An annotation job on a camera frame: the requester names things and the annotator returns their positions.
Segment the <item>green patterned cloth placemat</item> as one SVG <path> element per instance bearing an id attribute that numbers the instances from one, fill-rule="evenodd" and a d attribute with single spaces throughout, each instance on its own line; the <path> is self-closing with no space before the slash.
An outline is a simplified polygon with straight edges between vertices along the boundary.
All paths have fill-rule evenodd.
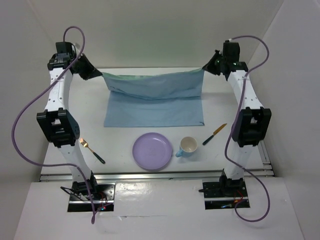
<path id="1" fill-rule="evenodd" d="M 106 128 L 189 127 L 205 124 L 204 70 L 159 75 L 103 73 L 110 91 Z"/>

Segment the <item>gold knife dark handle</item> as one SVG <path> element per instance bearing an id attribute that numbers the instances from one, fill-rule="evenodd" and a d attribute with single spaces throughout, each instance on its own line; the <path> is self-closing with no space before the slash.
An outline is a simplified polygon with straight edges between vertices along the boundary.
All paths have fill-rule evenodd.
<path id="1" fill-rule="evenodd" d="M 220 127 L 218 127 L 210 137 L 208 137 L 203 143 L 202 145 L 205 146 L 210 140 L 212 140 L 215 135 L 217 135 L 225 126 L 227 125 L 227 123 L 222 124 Z"/>

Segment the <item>gold fork dark handle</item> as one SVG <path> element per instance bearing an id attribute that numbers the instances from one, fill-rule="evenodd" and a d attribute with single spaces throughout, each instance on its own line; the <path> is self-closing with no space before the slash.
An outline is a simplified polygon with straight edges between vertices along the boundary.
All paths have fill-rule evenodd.
<path id="1" fill-rule="evenodd" d="M 106 164 L 106 161 L 90 148 L 87 141 L 85 141 L 83 138 L 79 138 L 79 142 L 84 148 L 87 148 L 97 158 L 97 160 L 99 160 L 104 165 Z"/>

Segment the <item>blue and white mug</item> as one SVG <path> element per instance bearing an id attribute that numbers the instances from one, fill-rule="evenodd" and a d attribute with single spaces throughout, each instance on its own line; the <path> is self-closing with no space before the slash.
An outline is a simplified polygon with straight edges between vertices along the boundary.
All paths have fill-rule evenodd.
<path id="1" fill-rule="evenodd" d="M 188 158 L 194 154 L 198 148 L 198 143 L 195 138 L 186 136 L 180 141 L 179 150 L 175 154 L 177 158 L 185 157 Z"/>

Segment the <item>purple plastic plate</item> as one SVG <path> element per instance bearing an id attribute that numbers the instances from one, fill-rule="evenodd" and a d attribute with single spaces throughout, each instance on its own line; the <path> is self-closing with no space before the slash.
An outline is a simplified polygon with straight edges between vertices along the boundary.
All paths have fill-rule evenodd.
<path id="1" fill-rule="evenodd" d="M 171 160 L 172 144 L 162 134 L 148 132 L 136 139 L 132 146 L 132 156 L 135 163 L 144 170 L 158 171 Z"/>

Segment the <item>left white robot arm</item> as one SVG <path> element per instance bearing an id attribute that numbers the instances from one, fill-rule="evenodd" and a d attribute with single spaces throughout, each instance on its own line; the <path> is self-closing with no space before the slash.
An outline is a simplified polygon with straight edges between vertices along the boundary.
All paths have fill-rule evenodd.
<path id="1" fill-rule="evenodd" d="M 75 46 L 70 42 L 57 42 L 57 53 L 47 64 L 50 82 L 57 83 L 49 91 L 48 101 L 36 120 L 46 139 L 61 152 L 70 164 L 72 189 L 86 199 L 97 197 L 99 187 L 92 170 L 87 166 L 80 149 L 80 127 L 69 112 L 69 93 L 73 76 L 78 74 L 83 80 L 102 76 L 82 54 L 77 56 Z"/>

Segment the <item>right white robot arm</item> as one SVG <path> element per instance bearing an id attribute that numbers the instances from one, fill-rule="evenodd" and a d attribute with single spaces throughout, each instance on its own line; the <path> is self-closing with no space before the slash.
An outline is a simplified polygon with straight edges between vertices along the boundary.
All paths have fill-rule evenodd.
<path id="1" fill-rule="evenodd" d="M 212 75 L 223 75 L 238 103 L 226 143 L 226 147 L 233 149 L 224 151 L 228 162 L 218 184 L 220 194 L 230 196 L 242 185 L 244 168 L 253 149 L 265 138 L 272 112 L 259 101 L 250 80 L 250 70 L 240 61 L 240 45 L 233 39 L 226 40 L 222 50 L 216 50 L 202 69 Z"/>

